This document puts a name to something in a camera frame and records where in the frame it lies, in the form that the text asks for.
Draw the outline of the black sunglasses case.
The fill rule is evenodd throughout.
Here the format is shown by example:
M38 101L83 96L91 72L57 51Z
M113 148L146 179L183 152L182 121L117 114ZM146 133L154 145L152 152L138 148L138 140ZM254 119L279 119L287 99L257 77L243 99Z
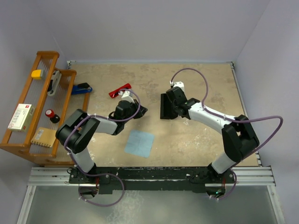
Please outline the black sunglasses case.
M161 94L160 98L160 119L175 119L178 114L174 111L166 93Z

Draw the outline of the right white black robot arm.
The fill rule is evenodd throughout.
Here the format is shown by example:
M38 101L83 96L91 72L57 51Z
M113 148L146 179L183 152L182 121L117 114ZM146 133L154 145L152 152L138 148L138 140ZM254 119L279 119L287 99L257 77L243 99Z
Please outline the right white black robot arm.
M244 160L260 144L246 116L219 113L195 98L187 99L182 88L173 86L161 94L160 118L175 119L178 116L200 122L222 135L224 152L208 165L207 175L212 182L223 179L227 170Z

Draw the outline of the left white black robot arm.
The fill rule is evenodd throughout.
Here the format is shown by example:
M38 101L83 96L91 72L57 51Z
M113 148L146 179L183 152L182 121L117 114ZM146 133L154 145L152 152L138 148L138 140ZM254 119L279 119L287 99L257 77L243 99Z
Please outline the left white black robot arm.
M88 115L77 109L56 131L56 139L65 147L74 163L81 169L80 178L91 183L96 178L96 164L90 157L88 144L95 133L118 135L131 119L139 119L148 109L136 99L122 100L108 118Z

